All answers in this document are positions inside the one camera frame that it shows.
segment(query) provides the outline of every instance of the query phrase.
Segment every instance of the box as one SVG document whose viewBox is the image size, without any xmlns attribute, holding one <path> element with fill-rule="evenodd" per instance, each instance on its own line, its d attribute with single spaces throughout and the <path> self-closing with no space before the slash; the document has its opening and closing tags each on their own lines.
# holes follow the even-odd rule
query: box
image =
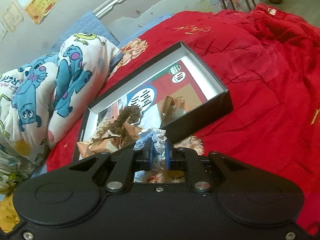
<svg viewBox="0 0 320 240">
<path fill-rule="evenodd" d="M 188 112 L 182 110 L 179 116 L 164 118 L 170 98 L 183 101 Z M 84 112 L 77 141 L 88 141 L 103 118 L 116 120 L 119 109 L 128 105 L 139 105 L 142 109 L 143 117 L 137 126 L 164 129 L 172 143 L 233 110 L 228 89 L 183 42 L 161 52 L 92 101 Z M 79 159 L 76 148 L 73 161 Z"/>
</svg>

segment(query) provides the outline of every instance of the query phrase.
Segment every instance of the white circular logo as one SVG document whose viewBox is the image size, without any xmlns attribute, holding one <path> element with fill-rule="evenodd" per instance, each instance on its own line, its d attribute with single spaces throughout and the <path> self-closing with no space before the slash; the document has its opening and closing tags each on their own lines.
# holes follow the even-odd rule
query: white circular logo
<svg viewBox="0 0 320 240">
<path fill-rule="evenodd" d="M 186 74 L 184 72 L 179 72 L 177 74 L 175 74 L 172 78 L 172 82 L 173 83 L 179 83 L 182 80 L 184 80 L 184 78 L 186 77 Z"/>
<path fill-rule="evenodd" d="M 128 106 L 139 106 L 142 108 L 142 112 L 146 111 L 153 103 L 155 99 L 155 91 L 152 88 L 144 88 L 130 99 Z"/>
<path fill-rule="evenodd" d="M 180 66 L 180 65 L 175 65 L 175 66 L 173 66 L 172 68 L 170 68 L 169 74 L 170 74 L 170 75 L 175 75 L 175 74 L 177 74 L 177 73 L 180 71 L 180 69 L 181 69 L 181 66 Z"/>
</svg>

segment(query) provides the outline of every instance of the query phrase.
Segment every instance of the red quilt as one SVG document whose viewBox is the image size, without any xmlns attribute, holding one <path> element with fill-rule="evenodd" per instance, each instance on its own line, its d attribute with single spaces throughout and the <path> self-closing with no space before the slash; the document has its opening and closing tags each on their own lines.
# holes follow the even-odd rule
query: red quilt
<svg viewBox="0 0 320 240">
<path fill-rule="evenodd" d="M 320 29 L 258 5 L 251 13 L 184 11 L 142 36 L 148 47 L 120 67 L 106 91 L 177 41 L 188 44 L 230 90 L 234 111 L 199 131 L 220 151 L 296 182 L 305 194 L 298 223 L 320 225 Z M 70 164 L 81 120 L 56 145 L 48 171 Z"/>
</svg>

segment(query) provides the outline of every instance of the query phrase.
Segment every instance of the floor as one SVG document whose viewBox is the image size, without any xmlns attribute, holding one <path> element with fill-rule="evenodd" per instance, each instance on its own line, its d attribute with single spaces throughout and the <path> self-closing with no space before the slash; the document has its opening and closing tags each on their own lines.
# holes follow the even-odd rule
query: floor
<svg viewBox="0 0 320 240">
<path fill-rule="evenodd" d="M 320 28 L 320 0 L 284 0 L 282 4 L 272 4 L 282 11 L 301 16 L 307 22 Z"/>
</svg>

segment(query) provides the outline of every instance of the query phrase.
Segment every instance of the silver bolt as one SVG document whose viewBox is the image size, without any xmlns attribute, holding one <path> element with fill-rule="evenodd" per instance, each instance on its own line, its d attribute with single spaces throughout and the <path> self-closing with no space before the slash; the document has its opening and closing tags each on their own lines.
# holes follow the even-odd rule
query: silver bolt
<svg viewBox="0 0 320 240">
<path fill-rule="evenodd" d="M 296 234 L 294 232 L 287 233 L 285 239 L 286 240 L 294 240 L 296 238 Z"/>
<path fill-rule="evenodd" d="M 164 191 L 164 188 L 163 187 L 157 187 L 156 188 L 156 192 L 163 192 Z"/>
<path fill-rule="evenodd" d="M 24 238 L 25 240 L 32 240 L 32 239 L 33 239 L 33 234 L 30 233 L 30 232 L 24 232 L 24 233 L 23 233 L 23 238 Z"/>
<path fill-rule="evenodd" d="M 210 188 L 210 184 L 205 181 L 200 181 L 195 184 L 196 189 L 204 190 Z"/>
<path fill-rule="evenodd" d="M 122 187 L 122 183 L 119 181 L 112 181 L 107 184 L 109 189 L 120 189 Z"/>
</svg>

